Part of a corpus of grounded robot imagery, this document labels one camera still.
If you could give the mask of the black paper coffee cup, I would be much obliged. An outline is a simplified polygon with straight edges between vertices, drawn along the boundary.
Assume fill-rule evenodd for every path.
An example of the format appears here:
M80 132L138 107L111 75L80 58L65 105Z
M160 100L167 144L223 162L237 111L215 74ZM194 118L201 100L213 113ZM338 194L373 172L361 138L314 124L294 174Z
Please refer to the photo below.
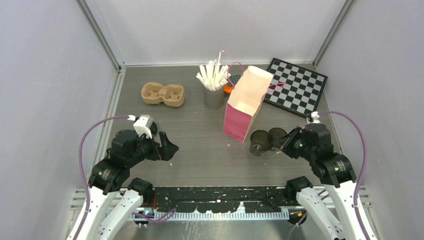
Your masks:
M253 156L259 157L272 149L272 141L273 137L268 131L256 130L250 135L249 152Z

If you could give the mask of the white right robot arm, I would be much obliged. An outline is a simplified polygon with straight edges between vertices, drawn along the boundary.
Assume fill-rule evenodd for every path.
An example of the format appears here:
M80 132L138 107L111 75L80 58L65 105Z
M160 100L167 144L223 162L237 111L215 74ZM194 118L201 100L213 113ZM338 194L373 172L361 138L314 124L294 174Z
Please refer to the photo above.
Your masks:
M337 216L325 206L310 181L297 177L286 182L285 198L301 205L329 240L375 240L377 237L359 197L359 179L350 160L334 151L330 131L324 124L309 123L275 139L273 147L292 159L308 161L323 184Z

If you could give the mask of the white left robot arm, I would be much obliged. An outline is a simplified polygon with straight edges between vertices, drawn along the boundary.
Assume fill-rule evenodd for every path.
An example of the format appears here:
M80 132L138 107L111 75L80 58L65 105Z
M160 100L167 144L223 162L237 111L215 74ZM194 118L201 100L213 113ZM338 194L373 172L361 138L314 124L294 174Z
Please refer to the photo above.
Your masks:
M159 132L160 142L145 133L121 130L113 138L106 157L91 172L82 210L70 231L70 240L110 240L138 207L148 207L155 198L153 185L134 178L121 201L106 215L113 199L119 195L123 183L130 177L130 169L142 162L169 161L179 150L164 131Z

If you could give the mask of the black white chessboard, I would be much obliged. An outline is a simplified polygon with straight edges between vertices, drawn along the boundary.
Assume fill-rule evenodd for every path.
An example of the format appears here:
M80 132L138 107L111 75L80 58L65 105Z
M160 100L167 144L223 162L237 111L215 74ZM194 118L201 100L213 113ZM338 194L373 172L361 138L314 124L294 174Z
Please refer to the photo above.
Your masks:
M265 102L301 117L317 110L327 76L275 57L267 71L273 78Z

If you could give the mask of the brown cardboard cup carrier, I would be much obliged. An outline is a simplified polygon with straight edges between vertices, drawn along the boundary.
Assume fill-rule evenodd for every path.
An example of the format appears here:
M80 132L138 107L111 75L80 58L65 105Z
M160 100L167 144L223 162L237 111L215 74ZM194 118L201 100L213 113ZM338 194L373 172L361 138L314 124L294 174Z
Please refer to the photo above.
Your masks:
M170 107L180 107L185 100L185 90L182 85L162 85L158 82L148 82L141 90L141 97L146 104L165 104Z

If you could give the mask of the grey straw holder cup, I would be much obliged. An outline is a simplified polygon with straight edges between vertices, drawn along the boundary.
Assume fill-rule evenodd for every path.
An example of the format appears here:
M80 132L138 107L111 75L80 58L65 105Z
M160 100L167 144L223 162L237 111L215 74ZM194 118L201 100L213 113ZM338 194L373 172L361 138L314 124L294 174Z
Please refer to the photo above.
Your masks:
M224 87L217 91L211 91L207 88L203 89L204 105L208 109L217 110L224 105L225 90Z

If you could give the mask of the pink paper gift bag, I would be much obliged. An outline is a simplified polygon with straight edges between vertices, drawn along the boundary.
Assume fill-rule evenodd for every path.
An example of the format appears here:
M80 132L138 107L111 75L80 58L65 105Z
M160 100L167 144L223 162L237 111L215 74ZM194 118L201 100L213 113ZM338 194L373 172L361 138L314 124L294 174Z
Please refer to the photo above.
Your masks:
M250 65L242 73L225 107L222 133L243 143L267 94L282 89L284 83L272 83L274 75Z

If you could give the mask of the orange black small device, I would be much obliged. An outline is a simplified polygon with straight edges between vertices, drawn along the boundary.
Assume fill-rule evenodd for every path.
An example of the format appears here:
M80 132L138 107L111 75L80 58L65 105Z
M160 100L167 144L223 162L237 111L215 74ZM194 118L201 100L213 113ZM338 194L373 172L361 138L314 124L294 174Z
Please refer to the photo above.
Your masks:
M241 74L231 75L229 77L228 83L224 86L224 93L226 95L230 95L231 92L234 90L235 85L241 78Z

